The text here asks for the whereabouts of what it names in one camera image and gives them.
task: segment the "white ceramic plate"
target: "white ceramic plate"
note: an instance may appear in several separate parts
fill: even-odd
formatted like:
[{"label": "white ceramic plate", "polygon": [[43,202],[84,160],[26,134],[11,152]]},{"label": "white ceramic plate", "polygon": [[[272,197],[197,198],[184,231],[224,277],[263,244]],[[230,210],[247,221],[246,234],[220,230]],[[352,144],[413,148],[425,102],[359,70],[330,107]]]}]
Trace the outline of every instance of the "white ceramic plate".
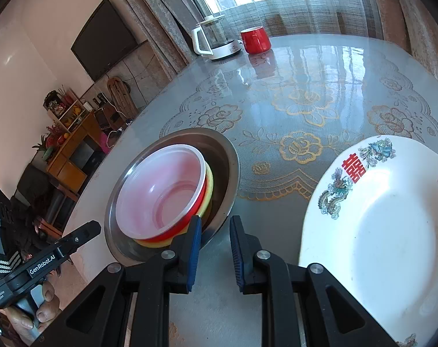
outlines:
[{"label": "white ceramic plate", "polygon": [[438,328],[438,155],[388,135],[344,151],[306,211],[299,265],[313,262],[399,346],[425,347]]}]

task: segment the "person's hand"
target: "person's hand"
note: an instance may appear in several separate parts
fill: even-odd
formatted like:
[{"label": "person's hand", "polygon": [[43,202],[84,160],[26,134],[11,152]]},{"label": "person's hand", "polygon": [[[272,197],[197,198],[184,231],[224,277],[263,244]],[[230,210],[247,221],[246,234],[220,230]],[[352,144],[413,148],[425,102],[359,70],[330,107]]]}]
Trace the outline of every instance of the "person's hand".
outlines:
[{"label": "person's hand", "polygon": [[[60,300],[49,282],[42,284],[42,296],[45,302],[36,312],[36,317],[40,322],[38,326],[40,333],[42,333],[61,312],[59,308]],[[34,326],[33,321],[17,307],[12,306],[6,308],[5,314],[22,341],[27,346],[31,345],[31,343],[35,341],[35,337],[31,334],[31,329],[33,329]]]}]

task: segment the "electric kettle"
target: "electric kettle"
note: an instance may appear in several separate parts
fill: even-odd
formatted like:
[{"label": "electric kettle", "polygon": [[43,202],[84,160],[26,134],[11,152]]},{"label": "electric kettle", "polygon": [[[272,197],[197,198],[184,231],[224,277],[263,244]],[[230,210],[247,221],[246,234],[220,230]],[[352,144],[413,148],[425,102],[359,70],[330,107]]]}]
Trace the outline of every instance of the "electric kettle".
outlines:
[{"label": "electric kettle", "polygon": [[[200,48],[200,38],[205,49]],[[211,60],[219,60],[234,55],[241,50],[234,39],[225,15],[207,16],[192,30],[193,48],[197,54]]]}]

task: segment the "yellow plastic bowl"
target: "yellow plastic bowl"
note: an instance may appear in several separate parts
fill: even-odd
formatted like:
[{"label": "yellow plastic bowl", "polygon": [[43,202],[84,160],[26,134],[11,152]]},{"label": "yellow plastic bowl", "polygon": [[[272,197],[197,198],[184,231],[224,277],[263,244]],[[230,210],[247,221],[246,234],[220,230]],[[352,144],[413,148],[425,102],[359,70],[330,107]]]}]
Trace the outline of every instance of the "yellow plastic bowl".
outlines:
[{"label": "yellow plastic bowl", "polygon": [[[209,214],[211,213],[211,196],[213,195],[213,186],[214,186],[214,180],[213,180],[213,173],[211,172],[211,168],[209,167],[208,163],[206,163],[206,191],[205,191],[205,197],[203,198],[203,202],[200,205],[200,208],[197,211],[197,215],[201,218],[202,224],[206,222],[206,220],[209,218]],[[185,228],[179,232],[177,235],[185,234],[188,229],[188,224],[185,226]],[[156,241],[156,242],[148,242],[144,240],[137,240],[134,239],[136,243],[139,245],[142,245],[142,247],[146,248],[161,248],[166,247],[171,244],[172,239],[175,237],[172,236],[169,239],[162,240],[162,241]]]}]

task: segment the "stacked bowl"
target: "stacked bowl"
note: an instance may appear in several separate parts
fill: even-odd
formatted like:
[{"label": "stacked bowl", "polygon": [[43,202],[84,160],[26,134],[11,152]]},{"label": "stacked bowl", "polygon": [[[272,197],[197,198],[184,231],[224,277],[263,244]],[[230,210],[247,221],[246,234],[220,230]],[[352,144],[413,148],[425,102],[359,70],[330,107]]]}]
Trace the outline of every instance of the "stacked bowl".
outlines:
[{"label": "stacked bowl", "polygon": [[163,147],[140,162],[116,200],[120,230],[147,248],[168,246],[188,229],[190,218],[208,218],[213,174],[193,146]]}]

